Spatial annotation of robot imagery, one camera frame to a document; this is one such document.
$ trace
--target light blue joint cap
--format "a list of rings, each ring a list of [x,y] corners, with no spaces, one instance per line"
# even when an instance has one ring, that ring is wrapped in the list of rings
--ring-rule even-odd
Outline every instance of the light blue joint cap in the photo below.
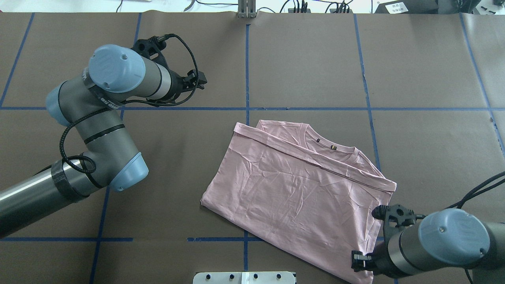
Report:
[[[63,83],[47,94],[47,97],[45,97],[45,109],[47,109],[49,114],[56,119],[59,124],[69,126],[70,122],[65,118],[60,108],[60,89]]]
[[[453,266],[471,264],[489,251],[489,234],[479,219],[450,208],[428,215],[419,225],[423,248]]]
[[[100,88],[114,93],[128,92],[145,77],[145,63],[135,51],[115,44],[97,48],[89,59],[89,75]]]
[[[117,192],[122,192],[123,190],[143,180],[148,173],[149,169],[145,164],[144,158],[142,158],[142,154],[138,152],[137,155],[135,155],[135,157],[133,157],[116,175],[116,177],[114,177],[109,186]]]

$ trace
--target barcode sticker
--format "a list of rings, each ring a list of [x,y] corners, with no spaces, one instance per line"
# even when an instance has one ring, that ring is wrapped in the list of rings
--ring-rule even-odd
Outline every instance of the barcode sticker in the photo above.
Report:
[[[386,5],[386,9],[390,14],[399,14],[409,11],[403,2]]]

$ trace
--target metal clamp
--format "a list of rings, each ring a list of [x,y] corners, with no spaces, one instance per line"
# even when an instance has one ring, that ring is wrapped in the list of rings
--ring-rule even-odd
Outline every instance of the metal clamp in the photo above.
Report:
[[[256,0],[238,0],[238,18],[256,18]]]

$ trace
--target white bracket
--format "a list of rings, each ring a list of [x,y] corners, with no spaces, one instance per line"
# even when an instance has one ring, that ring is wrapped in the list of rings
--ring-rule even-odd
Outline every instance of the white bracket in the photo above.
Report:
[[[256,18],[256,0],[238,0],[238,18]]]
[[[193,284],[296,284],[296,273],[288,271],[200,272]]]

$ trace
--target robotic arm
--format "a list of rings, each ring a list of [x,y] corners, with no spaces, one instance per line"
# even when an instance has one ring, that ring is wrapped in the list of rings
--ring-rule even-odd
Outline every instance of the robotic arm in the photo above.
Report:
[[[384,241],[367,255],[352,251],[351,267],[356,272],[402,278],[461,267],[472,269],[476,284],[505,282],[504,223],[484,223],[455,208],[415,215],[401,205],[381,205],[372,216],[384,221]]]
[[[195,69],[181,77],[168,68],[161,50],[168,38],[179,39]],[[122,191],[144,179],[148,168],[115,110],[127,103],[175,106],[207,83],[193,53],[175,34],[138,40],[132,49],[99,47],[81,75],[63,82],[46,98],[50,115],[67,126],[60,140],[62,160],[35,176],[0,192],[0,238],[79,202],[100,188]],[[191,91],[175,103],[182,92]],[[127,101],[129,97],[146,98]],[[76,127],[87,152],[67,157],[65,136]]]

